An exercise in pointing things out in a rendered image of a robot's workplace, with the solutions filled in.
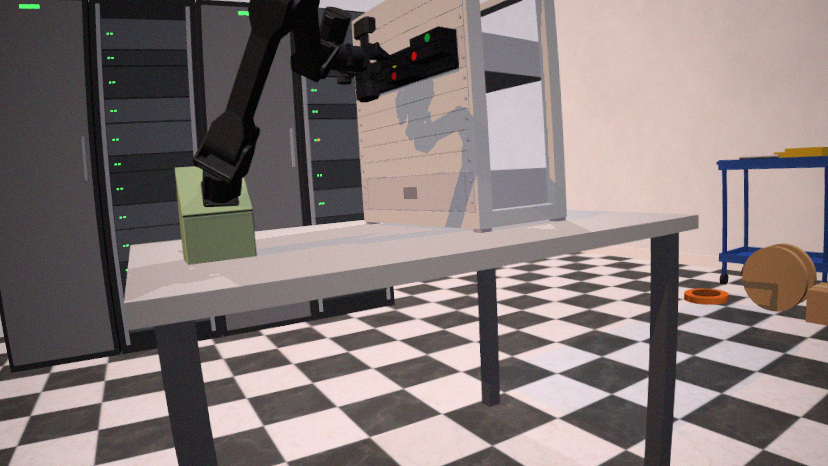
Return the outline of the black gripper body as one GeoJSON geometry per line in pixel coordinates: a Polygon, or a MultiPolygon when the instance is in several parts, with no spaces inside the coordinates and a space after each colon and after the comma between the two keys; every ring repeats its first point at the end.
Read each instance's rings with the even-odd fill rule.
{"type": "Polygon", "coordinates": [[[371,80],[371,76],[377,74],[377,63],[370,62],[370,56],[375,54],[375,45],[369,43],[369,35],[367,34],[376,30],[375,18],[363,17],[355,22],[353,26],[354,39],[360,40],[360,46],[341,45],[343,62],[337,71],[362,72],[362,83],[357,85],[357,100],[370,102],[379,98],[379,84],[371,80]]]}

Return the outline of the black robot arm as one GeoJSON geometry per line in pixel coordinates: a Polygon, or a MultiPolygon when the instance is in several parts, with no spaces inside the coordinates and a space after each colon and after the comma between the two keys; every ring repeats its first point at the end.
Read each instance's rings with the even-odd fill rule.
{"type": "Polygon", "coordinates": [[[325,79],[330,70],[340,69],[341,44],[351,14],[326,7],[319,28],[319,3],[320,0],[250,0],[252,30],[226,110],[211,123],[193,158],[194,166],[203,170],[204,207],[239,205],[242,178],[249,171],[260,134],[253,118],[280,40],[296,27],[291,69],[314,82],[325,79]]]}

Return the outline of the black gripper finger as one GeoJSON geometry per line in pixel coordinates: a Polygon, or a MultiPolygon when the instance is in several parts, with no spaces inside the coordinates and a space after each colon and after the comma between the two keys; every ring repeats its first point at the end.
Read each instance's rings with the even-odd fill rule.
{"type": "Polygon", "coordinates": [[[395,61],[377,61],[377,62],[374,62],[374,63],[377,63],[377,74],[375,74],[371,77],[374,77],[374,76],[380,74],[381,69],[383,69],[383,68],[391,67],[391,66],[394,66],[394,65],[398,64],[398,62],[395,62],[395,61]]]}
{"type": "Polygon", "coordinates": [[[377,61],[395,61],[398,62],[397,59],[389,55],[385,50],[380,47],[379,42],[374,43],[375,45],[375,54],[370,56],[370,60],[377,60],[377,61]]]}

